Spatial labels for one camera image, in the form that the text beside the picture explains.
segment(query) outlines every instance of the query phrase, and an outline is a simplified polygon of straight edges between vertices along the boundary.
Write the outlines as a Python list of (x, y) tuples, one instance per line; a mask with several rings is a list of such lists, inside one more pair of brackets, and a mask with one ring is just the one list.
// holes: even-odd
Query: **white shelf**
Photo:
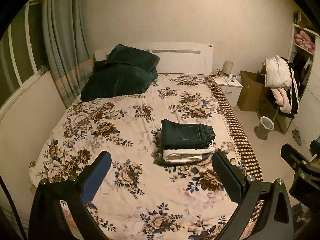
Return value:
[(295, 26), (295, 27), (297, 27), (297, 28), (299, 28), (299, 29), (301, 29), (301, 30), (304, 30), (304, 31), (306, 31), (306, 32), (308, 32), (308, 33), (311, 33), (312, 35), (315, 35), (315, 36), (319, 37), (319, 34), (318, 34), (318, 33), (315, 33), (315, 32), (312, 31), (312, 30), (309, 30), (309, 29), (307, 29), (307, 28), (302, 28), (300, 25), (297, 25), (297, 24), (293, 24), (293, 26)]
[(303, 48), (303, 47), (299, 46), (298, 44), (294, 43), (294, 46), (299, 47), (300, 49), (303, 49), (303, 50), (304, 50), (304, 51), (306, 51), (308, 54), (310, 54), (310, 55), (312, 55), (312, 56), (313, 56), (313, 54), (312, 54), (310, 51), (308, 51), (307, 49), (305, 49), (305, 48)]

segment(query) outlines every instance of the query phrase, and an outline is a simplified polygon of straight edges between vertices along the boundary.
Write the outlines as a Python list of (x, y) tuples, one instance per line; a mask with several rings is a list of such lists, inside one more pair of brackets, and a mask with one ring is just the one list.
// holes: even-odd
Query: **white wall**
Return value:
[[(27, 89), (0, 121), (0, 174), (20, 217), (29, 218), (29, 163), (39, 155), (66, 108), (49, 72)], [(0, 189), (0, 205), (8, 207)]]
[(260, 70), (268, 57), (287, 57), (293, 0), (86, 0), (92, 51), (116, 44), (186, 41), (214, 45), (214, 69)]

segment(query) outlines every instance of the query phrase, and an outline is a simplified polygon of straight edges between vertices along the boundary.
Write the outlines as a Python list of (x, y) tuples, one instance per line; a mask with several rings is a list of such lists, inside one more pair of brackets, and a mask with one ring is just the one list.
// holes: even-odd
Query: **lamp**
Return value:
[(229, 77), (229, 75), (231, 74), (232, 66), (233, 66), (233, 62), (229, 60), (226, 60), (224, 62), (222, 67), (222, 72), (224, 76)]

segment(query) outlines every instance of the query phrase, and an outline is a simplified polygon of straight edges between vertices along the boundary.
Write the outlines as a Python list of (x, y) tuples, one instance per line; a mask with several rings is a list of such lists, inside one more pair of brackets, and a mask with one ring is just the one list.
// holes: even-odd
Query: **cable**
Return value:
[(10, 195), (8, 189), (7, 189), (7, 186), (5, 185), (1, 175), (0, 175), (0, 186), (2, 187), (4, 193), (5, 193), (8, 201), (9, 201), (9, 204), (10, 204), (10, 206), (12, 208), (12, 212), (14, 214), (14, 217), (15, 217), (16, 221), (17, 221), (17, 224), (18, 224), (18, 227), (20, 229), (22, 238), (24, 240), (28, 240), (27, 235), (26, 235), (25, 231), (23, 230), (23, 226), (22, 226), (21, 220), (19, 218), (19, 214), (18, 214), (18, 211), (16, 209), (16, 206), (14, 205), (13, 199), (12, 199), (12, 197), (11, 197), (11, 195)]
[(228, 82), (228, 80), (226, 79), (226, 77), (224, 76), (224, 74), (223, 74), (223, 71), (221, 70), (221, 69), (218, 69), (218, 73), (219, 73), (219, 75), (221, 76), (223, 76), (223, 78), (224, 78), (224, 80), (225, 80), (225, 82), (227, 83), (227, 89), (226, 89), (226, 92), (228, 92), (228, 93), (232, 93), (231, 91), (227, 91), (228, 90), (228, 87), (230, 87), (230, 85), (229, 85), (229, 82)]

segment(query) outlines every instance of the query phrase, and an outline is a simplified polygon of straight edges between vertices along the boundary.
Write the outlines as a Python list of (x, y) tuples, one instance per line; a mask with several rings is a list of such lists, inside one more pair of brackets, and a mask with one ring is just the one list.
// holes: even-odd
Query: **white nightstand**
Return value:
[(231, 82), (231, 78), (224, 79), (224, 77), (218, 77), (213, 78), (213, 80), (218, 84), (218, 86), (221, 88), (221, 91), (226, 96), (226, 99), (230, 103), (232, 107), (235, 107), (238, 102), (238, 98), (242, 89), (242, 85), (235, 80), (234, 82)]

